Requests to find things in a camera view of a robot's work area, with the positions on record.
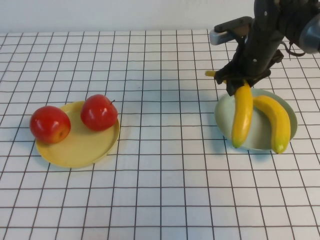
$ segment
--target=plate rim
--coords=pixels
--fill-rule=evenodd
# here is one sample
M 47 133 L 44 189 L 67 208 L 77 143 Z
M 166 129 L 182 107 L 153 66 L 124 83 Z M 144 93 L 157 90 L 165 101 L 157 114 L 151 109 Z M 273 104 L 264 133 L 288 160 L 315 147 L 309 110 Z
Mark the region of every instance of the plate rim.
M 67 104 L 64 104 L 64 105 L 60 106 L 59 109 L 61 109 L 65 113 L 67 113 L 70 110 L 70 108 L 75 107 L 77 105 L 82 106 L 84 103 L 85 103 L 85 101 L 70 102 L 70 103 L 67 103 Z M 120 122 L 119 122 L 119 118 L 118 117 L 117 117 L 116 122 L 113 125 L 113 127 L 116 128 L 116 134 L 113 135 L 114 136 L 113 137 L 114 141 L 112 142 L 111 146 L 107 149 L 107 151 L 105 151 L 101 156 L 95 158 L 94 160 L 90 160 L 90 161 L 88 160 L 86 163 L 83 163 L 83 164 L 76 164 L 76 165 L 57 164 L 55 162 L 52 162 L 50 159 L 45 158 L 42 155 L 42 153 L 41 153 L 42 151 L 40 150 L 41 149 L 41 146 L 40 146 L 41 141 L 39 141 L 38 139 L 35 140 L 35 147 L 36 147 L 37 152 L 42 157 L 42 159 L 44 159 L 45 161 L 47 161 L 48 163 L 50 163 L 50 164 L 52 164 L 54 166 L 57 166 L 57 167 L 60 167 L 60 168 L 68 168 L 68 169 L 69 168 L 71 168 L 71 169 L 84 168 L 84 167 L 90 166 L 91 164 L 97 163 L 102 158 L 107 156 L 109 154 L 109 152 L 114 148 L 114 146 L 116 145 L 117 141 L 119 140 L 119 135 L 120 135 Z

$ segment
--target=yellow plate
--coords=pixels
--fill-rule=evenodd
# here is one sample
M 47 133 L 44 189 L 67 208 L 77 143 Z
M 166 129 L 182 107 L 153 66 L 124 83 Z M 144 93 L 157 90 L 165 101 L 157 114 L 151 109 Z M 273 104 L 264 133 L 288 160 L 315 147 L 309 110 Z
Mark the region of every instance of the yellow plate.
M 64 168 L 82 168 L 96 163 L 112 149 L 117 142 L 120 124 L 116 123 L 104 131 L 88 129 L 80 118 L 84 101 L 69 103 L 60 107 L 69 117 L 69 135 L 56 144 L 35 142 L 40 155 L 49 163 Z

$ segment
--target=light green plate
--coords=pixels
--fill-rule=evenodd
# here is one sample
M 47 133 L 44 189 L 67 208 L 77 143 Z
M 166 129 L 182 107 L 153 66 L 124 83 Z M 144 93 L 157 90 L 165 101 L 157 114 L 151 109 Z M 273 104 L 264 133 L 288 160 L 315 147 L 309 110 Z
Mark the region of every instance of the light green plate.
M 251 91 L 253 96 L 267 95 L 278 101 L 284 107 L 290 118 L 291 140 L 295 136 L 298 128 L 298 121 L 295 111 L 285 100 L 269 91 L 258 88 L 252 88 Z M 218 128 L 228 140 L 231 140 L 234 116 L 235 98 L 234 96 L 229 96 L 228 94 L 225 94 L 215 106 L 214 117 Z M 255 107 L 253 109 L 250 131 L 246 141 L 242 145 L 242 148 L 258 151 L 271 150 L 270 122 L 268 118 L 265 116 L 265 114 L 257 110 Z

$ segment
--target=black grid line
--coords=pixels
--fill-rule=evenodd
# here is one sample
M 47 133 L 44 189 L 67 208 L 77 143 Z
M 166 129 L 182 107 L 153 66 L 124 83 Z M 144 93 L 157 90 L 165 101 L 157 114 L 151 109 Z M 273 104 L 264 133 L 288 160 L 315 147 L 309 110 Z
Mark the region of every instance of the black grid line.
M 94 63 L 95 60 L 96 60 L 97 48 L 98 48 L 98 45 L 96 45 L 96 47 L 95 47 L 95 52 L 94 52 L 94 57 L 93 57 L 93 63 Z M 94 64 L 92 64 L 91 74 L 90 74 L 90 78 L 89 78 L 88 87 L 87 87 L 87 90 L 86 90 L 85 99 L 88 98 L 89 87 L 90 87 L 90 82 L 91 82 L 91 77 L 92 77 L 93 69 L 94 69 Z M 88 206 L 89 206 L 89 200 L 90 200 L 90 193 L 91 193 L 92 181 L 93 181 L 93 178 L 94 178 L 94 172 L 95 172 L 95 164 L 93 164 L 92 170 L 91 170 L 90 187 L 89 187 L 88 198 L 87 198 L 87 201 L 86 201 L 86 207 L 85 207 L 85 213 L 84 213 L 84 220 L 83 220 L 83 229 L 82 229 L 82 233 L 81 233 L 81 240 L 84 238 L 84 233 L 85 233 L 87 212 L 88 212 Z
M 82 36 L 82 39 L 81 39 L 81 43 L 83 42 L 83 40 L 84 40 L 84 33 L 83 33 L 83 36 Z M 73 74 L 72 74 L 72 79 L 71 79 L 71 84 L 70 84 L 70 86 L 69 86 L 69 91 L 70 91 L 70 89 L 71 89 L 72 80 L 73 80 L 74 76 L 75 76 L 75 71 L 73 71 Z M 66 100 L 65 100 L 65 104 L 67 104 L 67 100 L 68 100 L 69 93 L 70 93 L 70 92 L 67 93 Z M 63 210 L 64 210 L 64 207 L 63 207 L 63 206 L 64 206 L 64 203 L 65 203 L 65 200 L 66 200 L 66 195 L 67 195 L 67 190 L 68 190 L 68 184 L 69 184 L 69 179 L 70 179 L 70 175 L 71 175 L 71 170 L 72 170 L 72 169 L 70 168 L 69 174 L 68 174 L 68 178 L 67 178 L 67 181 L 66 181 L 65 191 L 64 191 L 63 200 L 62 200 L 62 208 L 61 208 L 61 211 L 60 211 L 60 216 L 59 216 L 59 220 L 58 220 L 58 225 L 57 225 L 56 232 L 55 232 L 55 238 L 54 238 L 55 240 L 57 239 L 58 233 L 59 233 L 59 227 L 60 227 L 61 217 L 62 217 L 62 213 L 63 213 Z
M 123 90 L 126 89 L 126 82 L 127 82 L 127 71 L 125 72 L 125 78 L 124 78 L 124 86 L 123 86 Z M 124 109 L 124 102 L 123 100 L 125 99 L 125 94 L 123 93 L 123 96 L 122 96 L 122 107 L 121 107 L 121 119 L 120 119 L 120 130 L 119 130 L 119 136 L 121 134 L 121 125 L 122 125 L 122 113 L 123 113 L 123 109 Z M 119 156 L 119 147 L 120 147 L 120 144 L 118 142 L 117 144 L 117 150 L 116 150 L 116 159 L 115 159 L 115 171 L 114 171 L 114 178 L 113 178 L 113 188 L 112 188 L 112 198 L 111 198 L 111 208 L 110 208 L 110 218 L 109 218 L 109 225 L 108 225 L 108 235 L 107 235 L 107 240 L 109 240 L 109 237 L 110 237 L 110 227 L 111 227 L 111 220 L 112 220 L 112 212 L 113 212 L 113 203 L 114 203 L 114 195 L 115 195 L 115 185 L 116 185 L 116 176 L 117 176 L 117 166 L 118 166 L 118 156 Z
M 177 42 L 178 42 L 178 35 L 176 32 L 175 35 Z M 179 54 L 176 53 L 176 59 L 179 60 Z M 178 68 L 178 89 L 180 90 L 180 78 L 179 78 L 179 65 Z M 181 116 L 181 94 L 179 91 L 179 110 L 180 110 L 180 134 L 181 134 L 181 153 L 182 153 L 182 168 L 185 169 L 185 161 L 184 161 L 184 142 L 183 142 L 183 130 L 182 130 L 182 116 Z M 188 217 L 187 217 L 187 199 L 186 199 L 186 179 L 185 179 L 185 171 L 182 172 L 183 174 L 183 196 L 184 196 L 184 217 L 185 217 L 185 232 L 186 232 L 186 240 L 188 240 Z
M 191 31 L 192 34 L 192 48 L 193 50 L 195 50 L 195 45 L 193 43 L 193 39 L 194 39 L 194 35 L 193 35 L 193 31 Z M 197 69 L 196 66 L 196 61 L 194 61 L 194 69 Z M 199 107 L 199 113 L 200 113 L 200 125 L 201 125 L 201 137 L 202 137 L 202 147 L 203 147 L 203 152 L 205 153 L 205 137 L 204 137 L 204 129 L 203 129 L 203 120 L 201 117 L 201 106 L 200 106 L 200 97 L 199 97 L 199 84 L 198 84 L 198 75 L 197 75 L 197 71 L 195 71 L 195 79 L 196 79 L 196 89 L 197 89 L 197 99 L 198 99 L 198 107 Z M 214 221 L 213 221 L 213 215 L 212 215 L 212 207 L 211 207 L 211 198 L 210 198 L 210 189 L 209 189 L 209 179 L 208 179 L 208 170 L 207 170 L 207 158 L 206 158 L 206 154 L 203 154 L 203 158 L 204 158 L 204 166 L 205 166 L 205 177 L 206 177 L 206 184 L 208 186 L 208 200 L 209 200 L 209 205 L 210 205 L 210 217 L 211 217 L 211 226 L 212 226 L 212 236 L 213 236 L 213 240 L 215 240 L 215 228 L 214 228 Z
M 233 186 L 232 176 L 231 176 L 231 171 L 230 171 L 230 163 L 229 163 L 229 158 L 228 158 L 226 140 L 227 140 L 226 137 L 223 136 L 223 144 L 224 144 L 225 156 L 226 156 L 226 161 L 227 161 L 228 170 L 229 170 L 229 178 L 230 178 L 232 197 L 233 197 L 233 202 L 234 202 L 234 210 L 235 210 L 236 222 L 237 222 L 237 225 L 238 225 L 239 237 L 240 237 L 240 240 L 242 240 L 241 229 L 240 229 L 240 224 L 239 224 L 239 217 L 238 217 L 238 210 L 237 210 L 237 206 L 236 206 L 236 198 L 235 198 L 234 186 Z
M 144 54 L 143 60 L 146 59 L 146 44 L 144 44 Z M 141 114 L 143 113 L 143 98 L 144 98 L 144 84 L 142 82 L 141 90 Z M 141 152 L 141 130 L 142 130 L 142 116 L 140 117 L 140 128 L 139 128 L 139 144 L 138 144 L 138 163 L 137 163 L 137 175 L 136 175 L 136 191 L 135 191 L 135 206 L 134 206 L 134 230 L 133 230 L 133 240 L 136 239 L 136 227 L 137 227 L 137 211 L 138 211 L 138 186 L 139 186 L 139 170 L 140 170 L 140 152 Z
M 68 40 L 68 37 L 66 38 L 65 40 L 65 43 L 64 43 L 64 47 L 66 46 L 66 43 L 67 43 L 67 40 Z M 48 105 L 48 102 L 49 102 L 49 99 L 50 99 L 50 94 L 51 94 L 51 91 L 47 97 L 47 100 L 46 100 L 46 105 Z M 45 187 L 45 184 L 46 184 L 46 180 L 47 180 L 47 176 L 48 176 L 48 173 L 49 173 L 49 169 L 50 169 L 50 166 L 51 164 L 49 163 L 48 164 L 48 167 L 47 167 L 47 170 L 45 172 L 45 178 L 44 178 L 44 181 L 43 181 L 43 185 L 42 185 L 42 189 L 41 189 L 41 193 L 40 193 L 40 197 L 39 197 L 39 201 L 38 201 L 38 204 L 37 204 L 37 207 L 36 207 L 36 212 L 35 212 L 35 215 L 34 215 L 34 220 L 33 220 L 33 223 L 32 223 L 32 227 L 35 226 L 35 223 L 36 223 L 36 219 L 37 219 L 37 214 L 38 214 L 38 211 L 39 211 L 39 208 L 40 208 L 40 202 L 41 202 L 41 199 L 42 199 L 42 195 L 43 195 L 43 192 L 44 192 L 44 187 Z M 32 237 L 32 234 L 33 234 L 33 228 L 31 229 L 31 232 L 30 232 L 30 235 L 29 235 L 29 240 L 31 239 Z

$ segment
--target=plate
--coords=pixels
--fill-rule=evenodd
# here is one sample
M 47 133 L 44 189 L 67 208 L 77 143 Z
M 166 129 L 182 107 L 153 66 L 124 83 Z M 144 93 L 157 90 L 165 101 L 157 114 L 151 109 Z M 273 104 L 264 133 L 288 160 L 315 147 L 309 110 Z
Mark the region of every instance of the plate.
M 290 107 L 290 105 L 281 97 L 269 91 L 252 88 L 251 92 L 254 97 L 259 95 L 267 95 L 278 101 L 284 107 L 290 118 L 290 140 L 292 140 L 297 132 L 298 121 L 295 111 Z M 231 140 L 234 116 L 235 98 L 234 96 L 225 94 L 215 106 L 214 118 L 218 128 L 228 140 Z M 248 137 L 242 145 L 242 148 L 255 151 L 271 150 L 271 130 L 271 125 L 266 115 L 254 107 Z
M 60 107 L 71 122 L 70 133 L 63 141 L 46 144 L 36 140 L 39 154 L 49 163 L 64 168 L 86 167 L 106 156 L 117 142 L 119 121 L 104 131 L 92 131 L 80 118 L 83 104 L 84 101 L 78 101 Z

